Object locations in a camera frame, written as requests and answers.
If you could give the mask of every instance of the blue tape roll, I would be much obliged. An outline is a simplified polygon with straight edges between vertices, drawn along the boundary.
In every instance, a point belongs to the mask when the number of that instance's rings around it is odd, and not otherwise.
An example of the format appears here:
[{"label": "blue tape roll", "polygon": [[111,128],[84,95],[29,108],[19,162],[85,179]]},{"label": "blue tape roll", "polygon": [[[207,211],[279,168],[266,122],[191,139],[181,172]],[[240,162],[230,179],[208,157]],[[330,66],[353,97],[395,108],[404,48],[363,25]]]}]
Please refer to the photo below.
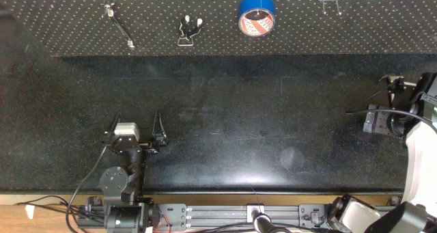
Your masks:
[{"label": "blue tape roll", "polygon": [[262,36],[270,32],[274,27],[273,0],[243,0],[238,26],[248,36]]}]

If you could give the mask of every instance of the pegboard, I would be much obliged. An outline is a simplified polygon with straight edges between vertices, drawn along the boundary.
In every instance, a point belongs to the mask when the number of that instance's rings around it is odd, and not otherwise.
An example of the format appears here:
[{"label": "pegboard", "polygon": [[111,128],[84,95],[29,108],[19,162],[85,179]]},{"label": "pegboard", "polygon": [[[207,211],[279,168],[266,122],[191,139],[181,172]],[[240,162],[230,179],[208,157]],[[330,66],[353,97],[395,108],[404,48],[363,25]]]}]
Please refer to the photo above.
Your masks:
[{"label": "pegboard", "polygon": [[[104,14],[105,0],[0,0],[54,56],[437,53],[436,0],[273,0],[276,24],[261,38],[238,28],[241,0],[115,0],[130,51]],[[202,18],[193,47],[178,47],[180,20]]]}]

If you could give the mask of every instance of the black surface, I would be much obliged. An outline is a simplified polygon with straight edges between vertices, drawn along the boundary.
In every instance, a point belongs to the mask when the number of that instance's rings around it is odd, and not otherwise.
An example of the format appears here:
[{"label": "black surface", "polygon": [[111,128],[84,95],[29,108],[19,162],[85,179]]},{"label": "black surface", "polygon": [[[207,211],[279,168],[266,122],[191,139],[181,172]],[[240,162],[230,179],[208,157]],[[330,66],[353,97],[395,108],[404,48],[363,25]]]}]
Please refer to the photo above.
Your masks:
[{"label": "black surface", "polygon": [[[2,193],[71,193],[116,111],[147,139],[157,109],[170,142],[147,158],[146,193],[399,193],[406,149],[344,113],[384,74],[416,81],[437,65],[435,55],[52,58],[16,23],[0,28]],[[83,192],[118,161],[108,152]]]},{"label": "black surface", "polygon": [[[106,0],[0,0],[54,55],[278,55],[437,53],[437,0],[273,0],[275,26],[262,38],[238,27],[242,0],[115,0],[127,42]],[[178,47],[185,15],[204,29],[191,48]]]}]

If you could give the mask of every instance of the wooden surface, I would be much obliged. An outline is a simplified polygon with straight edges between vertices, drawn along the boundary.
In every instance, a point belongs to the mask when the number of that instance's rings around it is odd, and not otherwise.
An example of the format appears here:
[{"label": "wooden surface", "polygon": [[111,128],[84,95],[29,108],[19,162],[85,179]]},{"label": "wooden surface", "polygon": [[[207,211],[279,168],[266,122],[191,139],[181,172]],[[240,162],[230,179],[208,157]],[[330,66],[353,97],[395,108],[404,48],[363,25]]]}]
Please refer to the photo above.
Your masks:
[{"label": "wooden surface", "polygon": [[[52,212],[43,208],[35,208],[33,219],[29,219],[25,206],[11,206],[17,202],[38,199],[44,195],[0,195],[0,232],[70,232],[66,226],[65,215]],[[74,204],[84,204],[90,195],[79,195]],[[66,200],[70,195],[61,195]],[[268,206],[297,206],[299,204],[325,204],[331,203],[335,195],[258,195],[259,202]],[[387,195],[362,195],[361,200],[375,205],[385,205]],[[245,205],[257,203],[254,195],[153,195],[156,203],[183,203],[187,205]],[[46,199],[38,204],[58,203],[58,199]],[[73,218],[70,224],[77,230]],[[87,230],[87,232],[106,232],[106,230]]]}]

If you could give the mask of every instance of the blue tape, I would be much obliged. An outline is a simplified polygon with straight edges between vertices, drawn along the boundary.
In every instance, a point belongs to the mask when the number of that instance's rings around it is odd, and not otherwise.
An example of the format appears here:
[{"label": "blue tape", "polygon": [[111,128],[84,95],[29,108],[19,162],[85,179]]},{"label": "blue tape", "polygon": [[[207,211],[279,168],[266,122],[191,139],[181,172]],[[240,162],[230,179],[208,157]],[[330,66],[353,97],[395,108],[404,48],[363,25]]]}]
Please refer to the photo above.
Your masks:
[{"label": "blue tape", "polygon": [[[263,31],[259,31],[259,34],[255,33],[250,33],[247,31],[247,29],[244,29],[243,24],[242,24],[242,19],[244,17],[246,17],[246,15],[249,12],[252,12],[254,10],[263,10],[267,13],[269,13],[271,19],[272,19],[272,26],[268,26],[269,29],[267,30],[267,32]],[[271,31],[273,29],[274,26],[274,3],[273,0],[243,0],[240,4],[240,19],[238,21],[238,25],[241,29],[241,31],[243,31],[243,33],[245,33],[246,35],[249,36],[262,36],[266,33],[268,33],[269,31]]]}]

